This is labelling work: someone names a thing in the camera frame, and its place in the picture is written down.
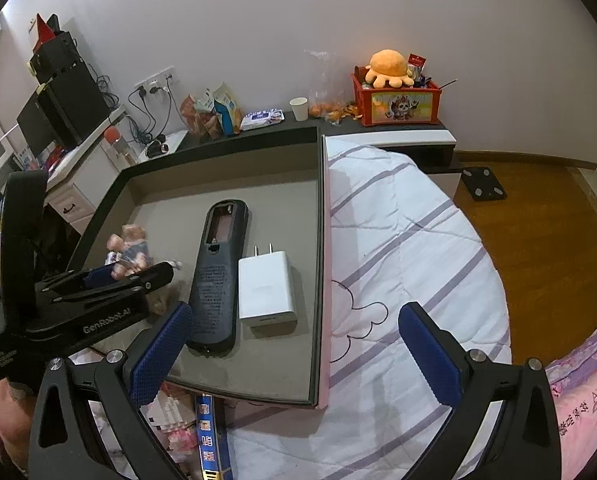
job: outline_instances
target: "red plastic crate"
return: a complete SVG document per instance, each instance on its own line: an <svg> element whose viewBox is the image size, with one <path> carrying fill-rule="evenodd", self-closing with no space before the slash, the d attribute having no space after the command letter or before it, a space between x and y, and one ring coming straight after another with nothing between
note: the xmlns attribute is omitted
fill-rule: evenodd
<svg viewBox="0 0 597 480"><path fill-rule="evenodd" d="M363 114L361 124L411 124L439 123L438 111L441 90L430 81L427 88L372 88L364 90L368 69L364 66L354 67L354 97L356 105Z"/></svg>

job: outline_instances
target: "white blanket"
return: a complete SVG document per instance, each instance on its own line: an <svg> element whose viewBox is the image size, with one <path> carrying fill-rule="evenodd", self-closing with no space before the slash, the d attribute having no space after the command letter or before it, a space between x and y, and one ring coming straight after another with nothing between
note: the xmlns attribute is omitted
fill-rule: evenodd
<svg viewBox="0 0 597 480"><path fill-rule="evenodd" d="M405 475L449 413L399 337L408 301L465 349L511 362L503 286L463 213L405 155L333 137L327 156L336 280L329 406L239 402L228 410L239 480ZM498 409L491 406L457 476L476 465Z"/></svg>

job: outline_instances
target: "white paper cup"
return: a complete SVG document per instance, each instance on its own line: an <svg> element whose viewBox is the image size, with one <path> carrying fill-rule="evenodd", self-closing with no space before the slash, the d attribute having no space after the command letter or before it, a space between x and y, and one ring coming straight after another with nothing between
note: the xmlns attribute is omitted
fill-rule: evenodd
<svg viewBox="0 0 597 480"><path fill-rule="evenodd" d="M307 99L304 97L295 97L290 101L290 106L297 121L307 121Z"/></svg>

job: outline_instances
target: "plush toy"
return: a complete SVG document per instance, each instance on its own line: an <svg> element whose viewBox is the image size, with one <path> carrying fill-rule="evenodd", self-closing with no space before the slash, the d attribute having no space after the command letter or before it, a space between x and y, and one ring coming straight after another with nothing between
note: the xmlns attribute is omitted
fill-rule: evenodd
<svg viewBox="0 0 597 480"><path fill-rule="evenodd" d="M395 50L381 50L372 56L367 75L365 76L366 83L374 83L374 88L383 88L386 83L393 88L401 88L405 86L413 86L414 75L411 70L407 68L407 60Z"/></svg>
<svg viewBox="0 0 597 480"><path fill-rule="evenodd" d="M118 235L110 236L107 240L109 251L121 253L120 259L112 270L112 278L120 280L128 274L147 269L152 264L152 258L147 249L146 232L138 225L124 225L122 238Z"/></svg>

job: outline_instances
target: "black remote control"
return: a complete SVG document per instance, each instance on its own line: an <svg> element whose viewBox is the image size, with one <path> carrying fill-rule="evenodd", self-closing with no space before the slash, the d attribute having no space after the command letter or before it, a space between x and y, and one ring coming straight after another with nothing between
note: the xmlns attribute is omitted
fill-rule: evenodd
<svg viewBox="0 0 597 480"><path fill-rule="evenodd" d="M224 200L208 212L188 302L192 307L190 348L226 352L234 347L238 261L243 256L247 215L242 200Z"/></svg>

